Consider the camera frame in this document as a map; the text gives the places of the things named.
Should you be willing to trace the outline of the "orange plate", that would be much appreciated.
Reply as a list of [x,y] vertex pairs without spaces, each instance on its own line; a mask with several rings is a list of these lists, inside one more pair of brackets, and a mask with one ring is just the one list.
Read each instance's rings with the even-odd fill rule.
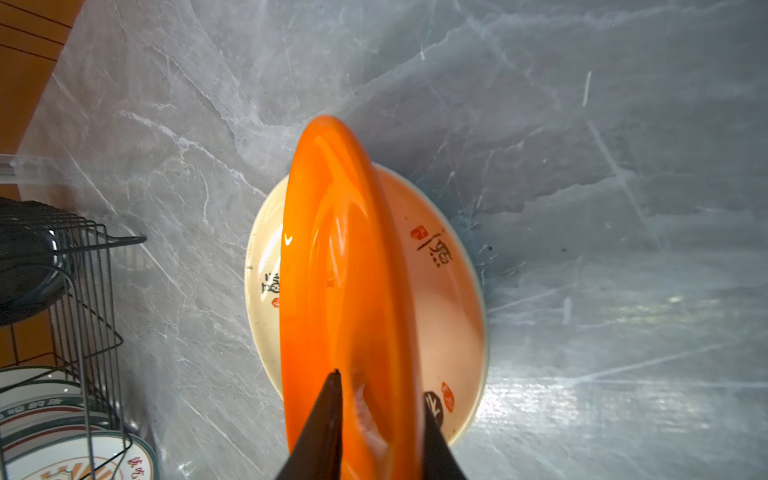
[[425,411],[404,250],[372,162],[335,117],[313,119],[297,145],[279,279],[289,446],[338,371],[342,477],[420,478]]

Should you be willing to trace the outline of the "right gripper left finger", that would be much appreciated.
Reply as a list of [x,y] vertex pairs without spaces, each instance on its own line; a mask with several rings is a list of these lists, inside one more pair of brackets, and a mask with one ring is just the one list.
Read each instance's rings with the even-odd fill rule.
[[342,386],[338,370],[329,373],[298,441],[276,476],[288,479],[341,477]]

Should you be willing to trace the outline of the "black wire dish rack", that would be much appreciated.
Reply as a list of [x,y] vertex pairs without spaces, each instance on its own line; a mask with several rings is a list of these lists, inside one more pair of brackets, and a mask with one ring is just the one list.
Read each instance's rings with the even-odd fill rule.
[[96,432],[142,439],[124,417],[118,356],[123,338],[114,318],[111,269],[112,253],[139,244],[140,238],[112,236],[103,224],[70,214],[76,217],[71,230],[74,246],[66,252],[74,256],[74,274],[68,277],[65,293],[48,309],[8,326],[1,324],[1,371],[17,367],[63,371],[81,388],[80,394],[65,395],[80,397],[84,402],[94,400],[116,411],[119,420],[110,430],[87,423],[84,430],[59,427],[9,447],[1,444],[1,475],[5,479],[10,461],[56,440]]

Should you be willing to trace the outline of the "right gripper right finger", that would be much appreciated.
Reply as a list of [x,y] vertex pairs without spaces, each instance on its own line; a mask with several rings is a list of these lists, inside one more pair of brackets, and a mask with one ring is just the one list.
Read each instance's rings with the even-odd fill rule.
[[427,403],[425,405],[423,473],[426,480],[466,480]]

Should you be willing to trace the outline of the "black plate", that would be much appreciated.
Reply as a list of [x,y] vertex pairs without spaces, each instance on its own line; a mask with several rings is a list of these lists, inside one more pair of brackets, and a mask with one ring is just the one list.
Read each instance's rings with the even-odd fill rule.
[[32,317],[56,303],[74,274],[76,217],[35,201],[1,200],[1,324]]

